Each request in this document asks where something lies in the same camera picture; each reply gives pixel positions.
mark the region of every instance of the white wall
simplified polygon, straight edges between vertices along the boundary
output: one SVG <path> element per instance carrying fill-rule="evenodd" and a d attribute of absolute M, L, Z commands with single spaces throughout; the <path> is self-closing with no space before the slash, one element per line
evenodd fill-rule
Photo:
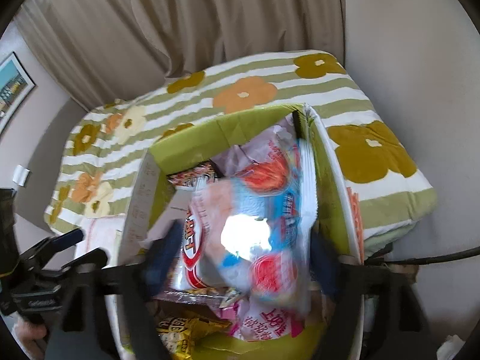
<path fill-rule="evenodd" d="M 457 0 L 346 0 L 346 69 L 436 188 L 439 204 L 394 258 L 480 245 L 480 36 Z M 480 317 L 480 257 L 421 268 L 438 337 Z"/>
<path fill-rule="evenodd" d="M 11 180 L 15 167 L 28 164 L 52 119 L 67 101 L 72 101 L 33 56 L 14 23 L 10 23 L 0 39 L 0 62 L 12 51 L 15 51 L 37 86 L 22 102 L 0 136 L 0 188 L 15 188 Z M 39 240 L 52 236 L 52 233 L 47 233 L 21 216 L 17 215 L 16 218 L 15 232 L 21 252 Z M 72 254 L 72 250 L 64 252 L 53 265 L 62 265 Z"/>

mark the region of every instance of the floral blanket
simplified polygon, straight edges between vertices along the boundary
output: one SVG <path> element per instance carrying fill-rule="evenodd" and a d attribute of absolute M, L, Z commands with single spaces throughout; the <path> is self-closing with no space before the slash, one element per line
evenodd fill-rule
<path fill-rule="evenodd" d="M 433 188 L 367 96 L 335 57 L 308 50 L 243 57 L 94 109 L 69 136 L 45 221 L 65 233 L 82 218 L 125 214 L 143 153 L 157 140 L 217 115 L 286 103 L 320 115 L 366 247 L 405 234 L 433 209 Z"/>

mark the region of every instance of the snack bag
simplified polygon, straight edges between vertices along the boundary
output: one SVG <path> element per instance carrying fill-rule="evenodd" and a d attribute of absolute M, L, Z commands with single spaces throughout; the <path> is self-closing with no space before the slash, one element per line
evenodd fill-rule
<path fill-rule="evenodd" d="M 216 166 L 212 161 L 205 161 L 192 169 L 184 170 L 183 172 L 168 175 L 168 180 L 176 187 L 195 188 L 198 180 L 206 178 L 207 183 L 215 182 L 218 178 L 218 172 L 215 170 Z"/>
<path fill-rule="evenodd" d="M 293 114 L 289 114 L 278 121 L 276 126 L 280 126 L 286 133 L 292 137 L 296 136 Z M 239 146 L 233 145 L 222 153 L 212 157 L 215 168 L 224 176 L 234 176 L 247 166 L 254 163 L 262 163 L 268 160 L 268 150 L 263 143 L 268 142 L 272 136 L 272 129 L 275 126 L 267 128 L 251 141 Z"/>
<path fill-rule="evenodd" d="M 218 173 L 210 161 L 168 176 L 177 188 L 197 189 L 215 183 Z M 189 207 L 184 227 L 184 237 L 177 263 L 173 267 L 169 287 L 177 291 L 202 290 L 209 287 L 225 287 L 217 269 L 203 256 L 205 232 L 201 222 Z"/>
<path fill-rule="evenodd" d="M 195 340 L 228 327 L 229 322 L 211 321 L 205 318 L 167 317 L 157 326 L 163 345 L 174 360 L 191 359 Z"/>
<path fill-rule="evenodd" d="M 254 298 L 237 302 L 236 309 L 237 321 L 230 335 L 243 341 L 271 340 L 284 335 L 295 338 L 303 330 L 303 324 L 291 312 Z"/>
<path fill-rule="evenodd" d="M 265 302 L 297 308 L 308 295 L 301 282 L 309 279 L 306 252 L 299 250 L 305 244 L 297 242 L 298 142 L 280 125 L 253 141 L 262 162 L 254 161 L 234 177 L 194 192 L 191 207 L 206 230 L 205 253 L 229 286 Z"/>
<path fill-rule="evenodd" d="M 225 298 L 225 295 L 221 292 L 215 291 L 214 288 L 186 291 L 177 291 L 172 288 L 166 288 L 159 294 L 155 295 L 154 299 L 183 304 L 205 305 L 213 312 L 216 312 L 217 310 L 220 310 L 220 306 Z"/>

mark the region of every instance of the curtain fold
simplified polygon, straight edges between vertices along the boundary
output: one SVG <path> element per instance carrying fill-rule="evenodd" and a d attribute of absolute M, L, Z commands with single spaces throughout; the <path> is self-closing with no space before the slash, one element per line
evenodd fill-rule
<path fill-rule="evenodd" d="M 87 109 L 250 54 L 344 56 L 340 0 L 25 0 L 15 22 Z"/>

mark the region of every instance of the picture frame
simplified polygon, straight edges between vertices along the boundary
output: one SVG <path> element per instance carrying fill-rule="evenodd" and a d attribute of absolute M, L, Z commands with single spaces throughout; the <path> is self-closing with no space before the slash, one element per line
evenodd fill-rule
<path fill-rule="evenodd" d="M 35 87 L 15 52 L 0 64 L 0 135 L 18 106 Z"/>

